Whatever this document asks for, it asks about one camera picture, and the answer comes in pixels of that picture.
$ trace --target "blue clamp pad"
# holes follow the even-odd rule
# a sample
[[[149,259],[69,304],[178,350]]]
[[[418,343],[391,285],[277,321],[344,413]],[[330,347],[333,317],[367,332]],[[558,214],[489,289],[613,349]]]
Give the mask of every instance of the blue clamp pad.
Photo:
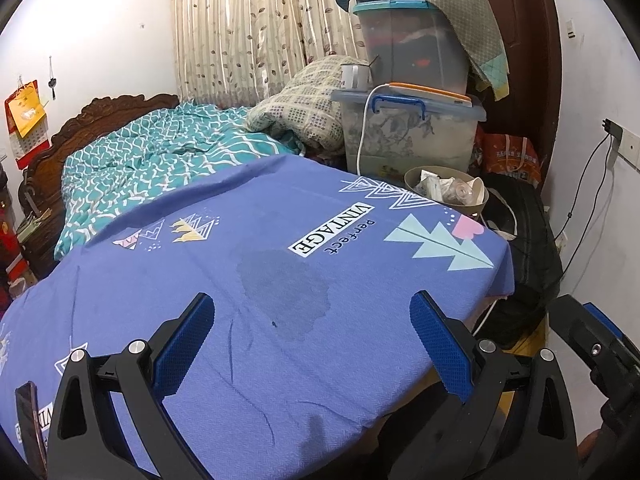
[[[607,329],[611,331],[611,333],[617,337],[618,339],[622,339],[624,334],[622,330],[620,330],[617,326],[614,325],[613,321],[610,320],[597,306],[593,303],[585,303],[583,307],[589,312],[594,318],[596,318],[599,322],[601,322]]]
[[[471,362],[446,325],[446,316],[425,292],[411,298],[411,324],[447,391],[467,402],[474,390]]]
[[[206,294],[197,295],[187,310],[154,362],[153,391],[159,398],[176,394],[213,326],[215,307]]]

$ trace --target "leaf pattern curtain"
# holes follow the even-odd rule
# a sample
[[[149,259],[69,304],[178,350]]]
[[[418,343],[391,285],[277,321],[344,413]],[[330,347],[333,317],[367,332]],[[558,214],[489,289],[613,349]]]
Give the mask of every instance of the leaf pattern curtain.
[[[367,59],[335,0],[172,0],[182,100],[253,106],[319,57]]]

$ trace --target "teal comforter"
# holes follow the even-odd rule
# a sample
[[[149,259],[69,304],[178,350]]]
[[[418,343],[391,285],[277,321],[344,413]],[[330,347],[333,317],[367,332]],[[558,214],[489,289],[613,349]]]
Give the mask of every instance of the teal comforter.
[[[249,108],[184,103],[155,110],[67,157],[62,174],[62,259],[116,216],[200,177],[278,153],[295,153],[266,134],[248,133]]]

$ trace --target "white wall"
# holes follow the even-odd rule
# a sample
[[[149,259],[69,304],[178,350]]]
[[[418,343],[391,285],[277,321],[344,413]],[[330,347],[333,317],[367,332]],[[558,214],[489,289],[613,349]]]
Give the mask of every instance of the white wall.
[[[50,99],[49,56],[58,80],[46,106],[49,136],[94,97],[177,93],[171,0],[24,0],[0,34],[0,142],[2,163],[19,222],[22,172],[13,158],[4,100],[37,79],[42,102]]]
[[[551,206],[554,232],[562,227],[588,156],[606,135],[603,118],[640,133],[640,62],[603,0],[556,0],[562,36],[562,102],[558,136],[543,197]],[[570,40],[566,21],[574,20]],[[602,178],[608,141],[594,156],[566,229],[574,252]],[[640,344],[640,174],[618,158],[600,193],[597,219],[561,285],[561,293],[591,301]],[[604,397],[591,384],[587,367],[555,334],[574,409],[578,439],[601,425]]]

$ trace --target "black bag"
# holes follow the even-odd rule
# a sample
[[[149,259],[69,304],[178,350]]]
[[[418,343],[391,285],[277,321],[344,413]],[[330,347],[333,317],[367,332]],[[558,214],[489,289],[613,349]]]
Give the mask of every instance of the black bag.
[[[547,304],[558,295],[562,262],[534,187],[496,173],[483,175],[482,180],[489,190],[482,217],[509,241],[515,292],[496,303],[477,337],[511,349],[536,329]]]

